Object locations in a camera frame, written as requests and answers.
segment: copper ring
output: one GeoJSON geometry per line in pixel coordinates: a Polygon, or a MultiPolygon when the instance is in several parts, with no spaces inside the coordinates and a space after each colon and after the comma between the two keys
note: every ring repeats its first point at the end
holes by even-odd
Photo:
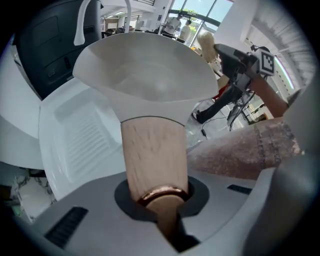
{"type": "Polygon", "coordinates": [[[164,195],[175,195],[182,198],[183,201],[188,200],[188,194],[184,192],[182,189],[174,186],[160,186],[147,192],[138,200],[138,203],[140,205],[147,206],[152,200],[162,197],[164,195]]]}

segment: gray surface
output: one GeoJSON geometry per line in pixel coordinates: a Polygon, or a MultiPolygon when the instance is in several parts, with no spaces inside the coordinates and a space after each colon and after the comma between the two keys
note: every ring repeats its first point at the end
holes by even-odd
{"type": "Polygon", "coordinates": [[[317,73],[283,115],[299,147],[313,154],[320,152],[319,79],[320,75],[317,73]]]}
{"type": "Polygon", "coordinates": [[[39,140],[0,116],[0,161],[9,165],[43,170],[39,140]]]}
{"type": "Polygon", "coordinates": [[[65,250],[47,240],[41,233],[30,228],[29,224],[23,220],[18,217],[13,217],[13,220],[20,230],[24,232],[23,235],[29,239],[32,245],[37,246],[40,251],[39,254],[46,256],[70,256],[65,250]]]}
{"type": "MultiPolygon", "coordinates": [[[[279,165],[272,177],[263,210],[245,243],[244,255],[269,255],[294,231],[310,206],[316,206],[315,198],[320,189],[319,166],[318,154],[299,155],[279,165]]],[[[312,217],[308,214],[309,223],[312,217]]]]}
{"type": "MultiPolygon", "coordinates": [[[[266,193],[264,184],[270,179],[270,173],[263,172],[262,182],[256,191],[259,195],[266,193]]],[[[212,250],[205,240],[211,239],[214,233],[226,224],[242,207],[249,202],[259,201],[259,206],[263,205],[263,197],[256,198],[256,192],[251,193],[247,200],[247,195],[239,194],[227,189],[230,184],[252,187],[254,181],[229,178],[208,173],[189,171],[189,174],[200,181],[206,183],[210,191],[210,199],[207,206],[199,215],[183,220],[189,234],[196,235],[206,246],[207,252],[212,250]]],[[[81,206],[89,210],[75,234],[66,245],[65,250],[73,255],[176,255],[176,251],[164,239],[154,223],[132,220],[122,210],[120,210],[114,200],[114,190],[116,186],[126,178],[124,173],[96,179],[81,188],[75,190],[56,204],[52,205],[45,213],[38,217],[33,227],[45,234],[57,221],[68,212],[73,206],[81,206]]],[[[259,213],[259,207],[252,207],[249,204],[246,211],[259,213]]],[[[246,215],[236,219],[236,225],[246,223],[247,231],[250,230],[255,219],[246,215]]],[[[242,236],[242,231],[238,228],[231,229],[233,237],[238,234],[242,236]]]]}
{"type": "Polygon", "coordinates": [[[34,222],[45,234],[73,206],[89,210],[65,250],[78,256],[174,255],[154,223],[132,220],[116,204],[114,191],[126,179],[125,173],[86,183],[53,204],[34,222]]]}
{"type": "Polygon", "coordinates": [[[261,172],[255,187],[240,210],[217,233],[186,252],[183,256],[241,256],[243,247],[252,226],[264,206],[269,192],[273,168],[261,172]]]}
{"type": "Polygon", "coordinates": [[[227,189],[227,187],[236,184],[253,188],[256,181],[200,171],[192,172],[192,176],[207,185],[210,199],[197,216],[184,218],[183,224],[188,235],[195,236],[203,242],[228,222],[248,198],[247,194],[227,189]]]}

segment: white plastic tray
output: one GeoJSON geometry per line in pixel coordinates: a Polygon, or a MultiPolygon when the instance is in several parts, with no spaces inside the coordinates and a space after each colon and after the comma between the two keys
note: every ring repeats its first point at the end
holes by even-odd
{"type": "Polygon", "coordinates": [[[108,99],[76,78],[41,103],[39,142],[57,200],[91,180],[126,170],[120,122],[108,99]]]}

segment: black slot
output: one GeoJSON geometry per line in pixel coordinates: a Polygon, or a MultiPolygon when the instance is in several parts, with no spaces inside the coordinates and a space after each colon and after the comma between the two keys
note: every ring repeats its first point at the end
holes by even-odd
{"type": "Polygon", "coordinates": [[[94,26],[87,26],[87,27],[83,28],[83,33],[85,35],[89,34],[89,33],[93,33],[93,32],[95,32],[95,27],[94,26]]]}
{"type": "Polygon", "coordinates": [[[45,238],[56,246],[64,248],[87,213],[88,210],[85,208],[73,207],[53,226],[45,238]]]}
{"type": "Polygon", "coordinates": [[[244,187],[244,186],[238,186],[238,185],[230,185],[227,187],[227,189],[229,190],[233,190],[233,191],[236,191],[236,192],[239,192],[239,193],[242,193],[242,194],[246,194],[246,195],[249,195],[252,191],[252,188],[248,188],[248,187],[244,187]]]}
{"type": "Polygon", "coordinates": [[[64,57],[64,63],[65,63],[66,69],[70,70],[71,69],[71,64],[70,64],[70,61],[69,61],[68,57],[64,57]]]}

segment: white ceiling light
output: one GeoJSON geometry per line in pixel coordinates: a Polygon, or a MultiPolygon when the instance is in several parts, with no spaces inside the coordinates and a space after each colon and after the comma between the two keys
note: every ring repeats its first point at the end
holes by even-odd
{"type": "Polygon", "coordinates": [[[291,81],[291,79],[290,79],[290,76],[288,75],[285,67],[282,65],[282,63],[280,62],[280,60],[278,59],[277,56],[274,56],[274,58],[275,58],[276,63],[278,63],[278,65],[280,66],[282,72],[284,73],[285,78],[289,81],[290,87],[291,87],[292,89],[295,89],[294,84],[292,83],[292,81],[291,81]]]}

